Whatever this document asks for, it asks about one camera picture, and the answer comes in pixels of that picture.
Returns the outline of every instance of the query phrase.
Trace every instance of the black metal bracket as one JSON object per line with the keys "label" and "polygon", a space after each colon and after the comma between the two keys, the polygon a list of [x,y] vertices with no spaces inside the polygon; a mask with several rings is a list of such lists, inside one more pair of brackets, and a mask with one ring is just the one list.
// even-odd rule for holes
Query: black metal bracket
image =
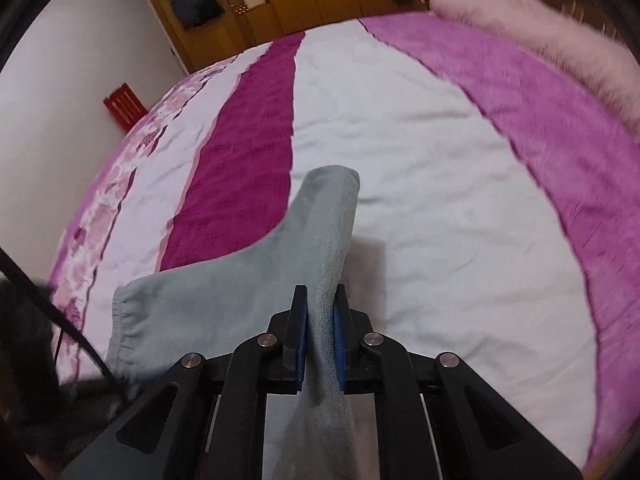
{"label": "black metal bracket", "polygon": [[183,356],[61,479],[262,478],[266,396],[302,389],[305,334],[306,287],[299,285],[291,309],[232,354]]}
{"label": "black metal bracket", "polygon": [[412,354],[334,301],[338,383],[374,393],[380,478],[578,480],[575,465],[460,357]]}

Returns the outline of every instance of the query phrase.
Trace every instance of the red object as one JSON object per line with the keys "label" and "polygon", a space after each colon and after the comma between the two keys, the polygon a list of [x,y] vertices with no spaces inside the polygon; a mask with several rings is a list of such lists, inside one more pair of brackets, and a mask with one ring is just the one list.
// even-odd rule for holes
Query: red object
{"label": "red object", "polygon": [[126,83],[107,97],[103,103],[127,133],[148,111]]}

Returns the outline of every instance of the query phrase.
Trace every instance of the floral pattern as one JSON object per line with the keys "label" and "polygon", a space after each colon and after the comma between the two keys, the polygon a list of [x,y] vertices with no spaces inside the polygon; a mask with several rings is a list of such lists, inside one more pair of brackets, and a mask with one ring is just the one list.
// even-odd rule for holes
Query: floral pattern
{"label": "floral pattern", "polygon": [[[136,168],[153,153],[167,126],[184,110],[191,98],[233,60],[228,59],[188,76],[140,120],[127,134],[122,152],[98,183],[91,202],[81,214],[79,224],[69,227],[74,229],[74,233],[66,247],[66,233],[63,234],[58,247],[58,257],[63,259],[59,271],[51,280],[56,287],[52,300],[78,330],[83,329],[97,267],[120,204],[135,178]],[[58,337],[56,335],[55,344],[58,343]],[[79,346],[69,336],[63,336],[57,361],[58,374],[63,382],[78,378],[79,353]]]}

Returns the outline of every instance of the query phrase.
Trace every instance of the white wall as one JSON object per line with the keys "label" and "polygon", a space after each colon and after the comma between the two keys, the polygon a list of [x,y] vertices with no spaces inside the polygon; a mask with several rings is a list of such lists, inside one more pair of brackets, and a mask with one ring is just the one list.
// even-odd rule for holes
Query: white wall
{"label": "white wall", "polygon": [[53,0],[0,73],[0,246],[46,278],[58,239],[123,138],[102,104],[147,106],[184,73],[146,0]]}

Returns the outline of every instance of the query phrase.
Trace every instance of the white stripe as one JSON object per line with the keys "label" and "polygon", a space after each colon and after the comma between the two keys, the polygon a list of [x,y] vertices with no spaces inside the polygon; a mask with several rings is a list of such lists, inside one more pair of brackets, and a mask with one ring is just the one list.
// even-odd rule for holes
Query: white stripe
{"label": "white stripe", "polygon": [[[358,22],[308,31],[294,117],[292,197],[318,166],[360,173],[350,305],[409,351],[462,356],[583,465],[595,417],[583,276],[508,142],[459,88]],[[377,458],[363,453],[365,477]]]}
{"label": "white stripe", "polygon": [[[111,300],[118,286],[154,272],[159,244],[167,222],[178,207],[200,145],[207,139],[220,108],[232,94],[238,78],[270,44],[238,56],[191,99],[161,137],[156,150],[140,164],[111,238],[98,265],[85,313],[84,335],[105,357],[111,337]],[[81,353],[80,376],[97,369]]]}

